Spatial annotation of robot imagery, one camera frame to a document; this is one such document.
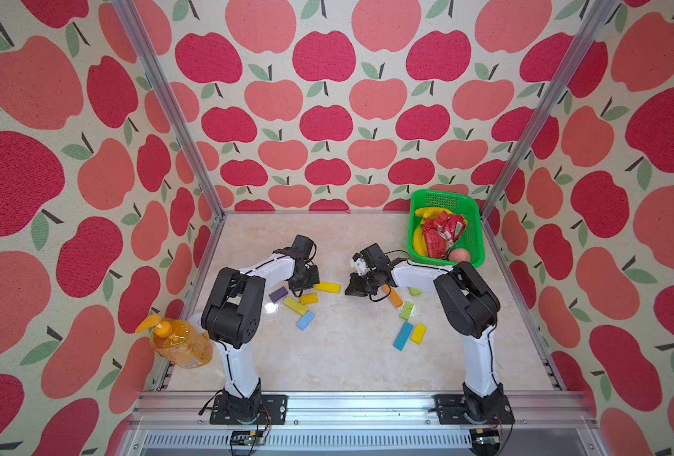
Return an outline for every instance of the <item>wall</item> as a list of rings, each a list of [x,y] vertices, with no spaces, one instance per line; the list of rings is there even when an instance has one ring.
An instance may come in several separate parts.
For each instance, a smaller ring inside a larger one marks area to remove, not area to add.
[[[406,209],[486,197],[578,30],[568,3],[157,0],[158,53],[200,98],[186,120],[230,211]]]
[[[615,455],[674,454],[674,2],[621,3],[601,46],[601,83],[556,105],[560,142],[500,202],[500,246]]]
[[[112,454],[207,242],[136,60],[111,3],[0,2],[0,456]]]

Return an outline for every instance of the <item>yellow pump cap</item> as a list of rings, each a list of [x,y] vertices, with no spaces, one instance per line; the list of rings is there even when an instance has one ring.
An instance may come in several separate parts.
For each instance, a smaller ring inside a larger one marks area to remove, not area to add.
[[[152,327],[154,327],[154,333],[159,337],[168,337],[172,334],[172,323],[162,321],[162,318],[157,314],[150,315],[144,319],[144,321],[137,327],[136,332],[141,333],[147,328]]]

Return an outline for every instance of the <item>plastic basket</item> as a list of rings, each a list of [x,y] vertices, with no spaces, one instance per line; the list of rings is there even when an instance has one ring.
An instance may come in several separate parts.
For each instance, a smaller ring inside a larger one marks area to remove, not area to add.
[[[484,233],[481,231],[481,217],[478,204],[470,196],[458,193],[439,192],[436,190],[417,190],[411,196],[411,223],[408,228],[408,251],[416,263],[436,266],[452,266],[453,261],[437,260],[418,255],[413,249],[413,232],[420,225],[422,218],[415,215],[416,209],[422,207],[443,207],[454,214],[461,214],[468,220],[468,226],[461,235],[458,247],[471,254],[471,265],[478,268],[484,263]]]

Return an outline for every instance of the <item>soap bottle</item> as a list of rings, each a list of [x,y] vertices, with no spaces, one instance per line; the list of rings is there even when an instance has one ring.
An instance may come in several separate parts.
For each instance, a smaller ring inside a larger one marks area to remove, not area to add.
[[[181,368],[204,366],[213,358],[213,345],[207,333],[198,333],[191,324],[169,318],[163,320],[154,314],[137,327],[137,332],[152,327],[151,346],[154,351]]]

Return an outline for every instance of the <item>blue block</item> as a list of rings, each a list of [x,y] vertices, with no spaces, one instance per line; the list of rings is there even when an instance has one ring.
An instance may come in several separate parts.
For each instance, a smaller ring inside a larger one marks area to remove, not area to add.
[[[296,323],[296,326],[301,328],[301,331],[304,331],[312,320],[314,320],[314,314],[311,312],[306,312],[304,316],[301,317],[301,320]]]
[[[408,337],[411,336],[412,332],[413,332],[413,325],[408,322],[405,322],[403,324],[403,327],[400,329],[400,334],[397,335],[397,339],[395,340],[395,343],[392,346],[400,351],[403,351],[405,342],[408,341]]]

